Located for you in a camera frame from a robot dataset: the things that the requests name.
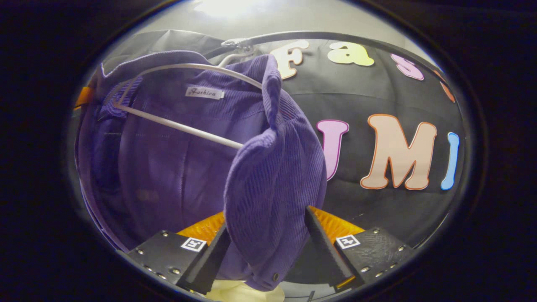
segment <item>beige letter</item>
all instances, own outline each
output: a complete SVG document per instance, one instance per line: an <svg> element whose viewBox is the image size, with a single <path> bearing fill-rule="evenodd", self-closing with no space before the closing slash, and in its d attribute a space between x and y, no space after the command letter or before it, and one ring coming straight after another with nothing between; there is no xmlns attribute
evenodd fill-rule
<svg viewBox="0 0 537 302"><path fill-rule="evenodd" d="M296 74L296 69L291 68L291 62L295 65L302 63L302 52L300 49L306 49L309 47L309 42L306 40L300 40L291 44L284 45L280 48L276 48L270 53L276 58L278 63L278 71L280 71L281 79L286 79Z"/></svg>
<svg viewBox="0 0 537 302"><path fill-rule="evenodd" d="M360 44L338 42L332 43L330 48L333 50L328 53L328 59L334 63L355 63L362 66L371 66L375 62L369 57L366 49Z"/></svg>
<svg viewBox="0 0 537 302"><path fill-rule="evenodd" d="M391 166L391 180L394 188L403 183L414 167L410 178L405 182L409 190L422 190L429 184L429 169L433 155L436 127L430 123L420 123L414 139L408 146L399 120L387 114L374 114L367 119L375 129L375 154L369 175L362 178L360 185L366 189L382 189L388 185L386 168Z"/></svg>

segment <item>purple shirt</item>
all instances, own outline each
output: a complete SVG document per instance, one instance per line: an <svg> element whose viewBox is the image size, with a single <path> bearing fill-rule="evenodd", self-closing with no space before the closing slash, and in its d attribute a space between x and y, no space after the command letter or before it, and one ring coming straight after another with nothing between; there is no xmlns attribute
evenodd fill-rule
<svg viewBox="0 0 537 302"><path fill-rule="evenodd" d="M322 206L321 144L281 89L272 55L227 67L261 82L261 91L214 71L169 69L137 78L124 99L123 105L244 144L238 151L103 104L117 101L125 81L140 72L175 63L210 64L195 52L162 52L93 77L96 99L77 148L88 208L124 251L162 229L178 232L224 211L232 244L218 278L271 290L307 239L306 206ZM118 84L122 89L108 95ZM185 96L192 87L224 91L224 97Z"/></svg>

